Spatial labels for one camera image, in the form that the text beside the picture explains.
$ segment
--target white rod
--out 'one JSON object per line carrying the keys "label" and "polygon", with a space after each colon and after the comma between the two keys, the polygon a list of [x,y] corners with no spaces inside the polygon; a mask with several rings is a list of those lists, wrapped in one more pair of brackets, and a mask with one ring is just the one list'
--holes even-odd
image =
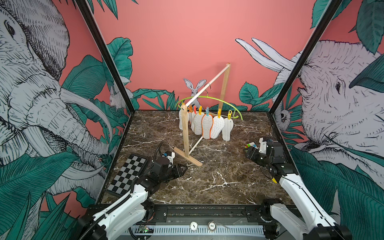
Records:
{"label": "white rod", "polygon": [[223,74],[223,72],[226,71],[227,68],[229,68],[230,65],[227,65],[225,66],[225,68],[223,70],[221,70],[221,72],[218,73],[218,75],[216,75],[209,83],[207,83],[193,98],[191,98],[186,106],[188,107],[198,96],[200,96],[200,94],[202,94],[206,89],[207,87],[209,87],[218,77],[220,77],[221,74]]}
{"label": "white rod", "polygon": [[193,146],[193,148],[189,151],[189,154],[195,149],[195,147],[199,144],[199,142],[203,139],[203,136],[200,137],[200,139],[197,141],[197,143]]}

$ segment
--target wooden base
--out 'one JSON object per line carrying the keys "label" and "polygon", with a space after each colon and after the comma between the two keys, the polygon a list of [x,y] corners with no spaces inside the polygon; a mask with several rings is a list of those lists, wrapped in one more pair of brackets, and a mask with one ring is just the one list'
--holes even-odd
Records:
{"label": "wooden base", "polygon": [[196,166],[198,167],[201,167],[203,166],[203,164],[201,162],[199,162],[198,160],[196,160],[195,158],[193,158],[192,156],[186,156],[184,151],[181,151],[180,149],[178,149],[177,147],[174,148],[174,151],[175,153],[179,154],[180,156],[182,156],[183,158],[185,158],[186,160],[190,161],[191,163],[195,164]]}

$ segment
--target checkerboard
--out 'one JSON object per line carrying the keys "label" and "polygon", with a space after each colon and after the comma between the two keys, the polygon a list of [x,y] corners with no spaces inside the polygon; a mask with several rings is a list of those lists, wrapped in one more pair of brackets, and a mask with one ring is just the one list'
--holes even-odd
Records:
{"label": "checkerboard", "polygon": [[122,196],[126,194],[130,190],[133,179],[136,176],[140,177],[146,167],[147,159],[131,154],[107,190],[114,195]]}

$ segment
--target elephant ear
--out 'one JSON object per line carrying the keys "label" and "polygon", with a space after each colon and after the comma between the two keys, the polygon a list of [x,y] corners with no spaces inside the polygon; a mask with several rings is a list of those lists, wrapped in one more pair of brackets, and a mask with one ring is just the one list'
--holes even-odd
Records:
{"label": "elephant ear", "polygon": [[63,17],[52,0],[0,0],[22,27],[45,69],[59,79],[70,43]]}

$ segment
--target rabbit ear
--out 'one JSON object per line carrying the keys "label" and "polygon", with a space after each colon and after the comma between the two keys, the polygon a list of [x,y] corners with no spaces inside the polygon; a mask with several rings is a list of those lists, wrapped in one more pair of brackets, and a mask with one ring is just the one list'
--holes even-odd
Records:
{"label": "rabbit ear", "polygon": [[199,88],[201,88],[204,84],[205,84],[205,82],[206,82],[206,80],[205,79],[203,79],[203,80],[200,80],[200,82],[197,84],[197,86],[196,86],[196,89],[199,89]]}
{"label": "rabbit ear", "polygon": [[191,83],[191,81],[189,81],[186,78],[183,78],[183,79],[184,79],[185,84],[187,85],[187,88],[193,90],[193,84]]}

